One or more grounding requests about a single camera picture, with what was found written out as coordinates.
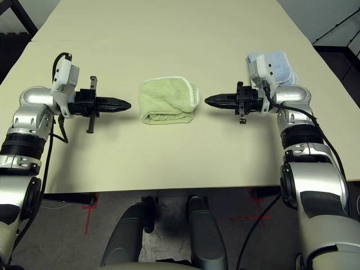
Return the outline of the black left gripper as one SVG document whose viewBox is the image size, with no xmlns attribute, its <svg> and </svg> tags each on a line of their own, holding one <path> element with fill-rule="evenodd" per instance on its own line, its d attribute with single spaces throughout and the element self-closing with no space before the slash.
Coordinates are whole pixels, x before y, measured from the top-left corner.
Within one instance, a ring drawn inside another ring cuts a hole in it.
<svg viewBox="0 0 360 270">
<path fill-rule="evenodd" d="M 69 103 L 68 107 L 71 115 L 81 115 L 89 118 L 86 133 L 92 134 L 94 133 L 95 120 L 100 116 L 100 112 L 125 111 L 131 108 L 131 104 L 118 98 L 97 97 L 97 77 L 91 76 L 90 80 L 90 88 L 76 91 L 74 102 Z"/>
</svg>

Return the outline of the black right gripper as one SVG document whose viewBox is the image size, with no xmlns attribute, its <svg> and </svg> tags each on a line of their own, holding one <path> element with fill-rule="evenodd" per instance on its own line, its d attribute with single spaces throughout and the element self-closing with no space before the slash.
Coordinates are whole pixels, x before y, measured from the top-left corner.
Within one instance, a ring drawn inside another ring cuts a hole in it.
<svg viewBox="0 0 360 270">
<path fill-rule="evenodd" d="M 246 115 L 262 111 L 263 98 L 258 96 L 256 89 L 238 82 L 236 94 L 216 94 L 206 98 L 205 103 L 219 109 L 236 109 L 240 124 L 246 124 Z"/>
</svg>

